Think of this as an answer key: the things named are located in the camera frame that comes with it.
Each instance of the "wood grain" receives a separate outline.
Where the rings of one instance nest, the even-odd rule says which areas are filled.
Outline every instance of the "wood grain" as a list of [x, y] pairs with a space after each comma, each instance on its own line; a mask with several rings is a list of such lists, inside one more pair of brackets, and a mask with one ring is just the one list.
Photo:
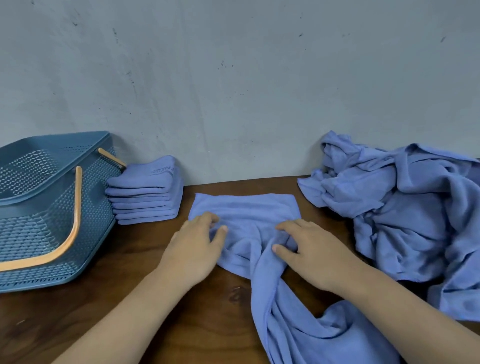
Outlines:
[[[0, 295], [0, 363], [51, 363], [105, 316], [157, 266], [171, 236], [187, 219], [195, 193], [293, 194], [304, 219], [331, 231], [353, 249], [351, 222], [310, 204], [296, 177], [188, 186], [178, 218], [115, 226], [75, 281]], [[314, 315], [339, 300], [289, 269], [283, 277]], [[468, 327], [480, 333], [478, 323]], [[142, 363], [268, 363], [250, 312], [250, 282], [215, 267], [168, 316]]]

